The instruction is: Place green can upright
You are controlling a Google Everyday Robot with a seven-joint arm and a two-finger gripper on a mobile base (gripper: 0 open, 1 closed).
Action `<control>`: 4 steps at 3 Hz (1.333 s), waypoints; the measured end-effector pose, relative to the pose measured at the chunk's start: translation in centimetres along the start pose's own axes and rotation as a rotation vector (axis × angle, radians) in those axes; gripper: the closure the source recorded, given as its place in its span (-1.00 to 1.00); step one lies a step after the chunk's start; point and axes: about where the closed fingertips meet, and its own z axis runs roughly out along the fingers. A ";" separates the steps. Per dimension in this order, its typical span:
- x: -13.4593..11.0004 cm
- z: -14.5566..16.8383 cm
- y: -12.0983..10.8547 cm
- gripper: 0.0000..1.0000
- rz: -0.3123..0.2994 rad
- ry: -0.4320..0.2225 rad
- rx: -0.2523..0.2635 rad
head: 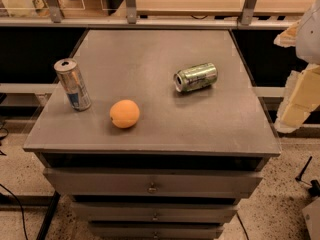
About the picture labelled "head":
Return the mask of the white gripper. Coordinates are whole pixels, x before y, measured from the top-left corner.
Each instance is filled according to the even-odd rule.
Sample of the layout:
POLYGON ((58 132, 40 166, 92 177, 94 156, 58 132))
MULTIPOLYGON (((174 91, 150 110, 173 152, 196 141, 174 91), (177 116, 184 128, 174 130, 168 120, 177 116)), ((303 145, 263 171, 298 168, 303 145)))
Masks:
POLYGON ((301 21, 278 34, 273 43, 284 48, 296 46, 297 57, 311 63, 301 72, 290 73, 277 111, 275 129, 292 133, 320 106, 320 0, 310 6, 301 21))

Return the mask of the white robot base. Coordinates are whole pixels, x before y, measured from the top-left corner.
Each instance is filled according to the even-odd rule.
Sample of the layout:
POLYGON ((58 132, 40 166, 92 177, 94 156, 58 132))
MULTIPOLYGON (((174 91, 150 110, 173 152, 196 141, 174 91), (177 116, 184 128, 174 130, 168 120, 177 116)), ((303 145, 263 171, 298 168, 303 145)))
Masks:
POLYGON ((302 209, 311 240, 320 240, 320 197, 302 209))

